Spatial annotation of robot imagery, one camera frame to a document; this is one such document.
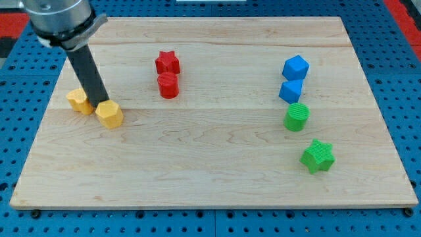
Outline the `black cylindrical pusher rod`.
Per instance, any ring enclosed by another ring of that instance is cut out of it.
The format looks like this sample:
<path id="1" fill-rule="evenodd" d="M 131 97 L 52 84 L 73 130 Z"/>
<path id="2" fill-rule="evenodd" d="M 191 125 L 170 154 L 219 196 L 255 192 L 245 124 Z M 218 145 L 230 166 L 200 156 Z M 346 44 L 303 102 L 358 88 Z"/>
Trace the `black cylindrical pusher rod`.
<path id="1" fill-rule="evenodd" d="M 100 102 L 109 100 L 89 45 L 67 51 L 66 55 L 91 105 L 96 108 Z"/>

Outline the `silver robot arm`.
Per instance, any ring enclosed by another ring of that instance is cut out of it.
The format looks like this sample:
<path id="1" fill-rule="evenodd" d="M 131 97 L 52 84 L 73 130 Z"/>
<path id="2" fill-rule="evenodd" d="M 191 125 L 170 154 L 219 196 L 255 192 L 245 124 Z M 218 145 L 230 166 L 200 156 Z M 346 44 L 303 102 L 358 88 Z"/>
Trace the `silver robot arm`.
<path id="1" fill-rule="evenodd" d="M 88 0 L 21 0 L 39 41 L 66 52 L 76 76 L 93 107 L 109 95 L 89 48 L 89 39 L 107 21 Z"/>

